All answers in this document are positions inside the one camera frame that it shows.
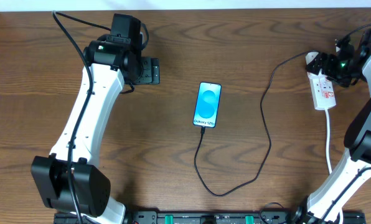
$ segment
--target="power strip switch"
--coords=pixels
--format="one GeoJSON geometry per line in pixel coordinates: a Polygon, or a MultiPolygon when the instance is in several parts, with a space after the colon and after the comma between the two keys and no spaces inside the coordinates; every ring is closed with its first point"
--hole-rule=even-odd
{"type": "MultiPolygon", "coordinates": [[[[311,52],[306,55],[306,63],[310,63],[316,57],[317,52],[311,52]]],[[[310,79],[310,87],[312,100],[316,110],[327,110],[336,106],[335,93],[332,87],[332,82],[327,80],[327,76],[323,75],[322,70],[318,75],[308,72],[310,79]]]]}

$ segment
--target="blue phone screen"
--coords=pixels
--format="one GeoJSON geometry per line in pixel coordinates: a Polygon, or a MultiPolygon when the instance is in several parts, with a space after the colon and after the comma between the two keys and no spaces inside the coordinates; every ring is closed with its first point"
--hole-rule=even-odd
{"type": "Polygon", "coordinates": [[[214,128],[216,126],[218,103],[222,86],[214,83],[199,85],[197,106],[195,107],[194,125],[214,128]]]}

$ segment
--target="blue circle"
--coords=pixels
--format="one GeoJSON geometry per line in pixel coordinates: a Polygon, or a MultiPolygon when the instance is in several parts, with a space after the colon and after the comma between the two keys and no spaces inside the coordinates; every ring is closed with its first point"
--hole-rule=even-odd
{"type": "Polygon", "coordinates": [[[205,119],[212,117],[215,114],[215,108],[212,106],[215,100],[216,95],[214,92],[207,90],[203,93],[198,106],[198,114],[205,119]]]}

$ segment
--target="wooden board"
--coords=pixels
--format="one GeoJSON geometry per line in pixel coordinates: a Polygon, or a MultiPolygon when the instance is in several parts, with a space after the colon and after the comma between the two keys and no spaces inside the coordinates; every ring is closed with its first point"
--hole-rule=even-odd
{"type": "MultiPolygon", "coordinates": [[[[114,12],[71,12],[110,26],[114,12]]],[[[220,83],[217,127],[207,129],[198,164],[217,193],[254,178],[268,148],[259,102],[274,67],[300,52],[334,52],[334,39],[371,22],[371,9],[126,11],[146,23],[143,55],[161,61],[161,84],[120,96],[101,145],[111,195],[162,211],[250,211],[268,202],[296,208],[327,177],[325,115],[314,110],[303,58],[278,69],[264,111],[273,147],[259,179],[224,198],[200,183],[192,125],[201,81],[220,83]]],[[[80,45],[105,33],[61,19],[80,45]]],[[[357,44],[361,32],[352,37],[357,44]]],[[[0,223],[51,223],[30,168],[60,136],[80,86],[82,62],[50,12],[0,15],[0,223]]],[[[369,99],[367,84],[335,86],[332,165],[350,122],[369,99]]],[[[371,224],[371,180],[346,204],[371,224]]]]}

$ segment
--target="white wall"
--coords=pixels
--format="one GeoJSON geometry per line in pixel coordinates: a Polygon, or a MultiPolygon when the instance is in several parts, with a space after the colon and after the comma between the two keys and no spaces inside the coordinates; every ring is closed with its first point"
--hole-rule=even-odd
{"type": "Polygon", "coordinates": [[[371,7],[371,0],[0,0],[0,12],[371,7]]]}

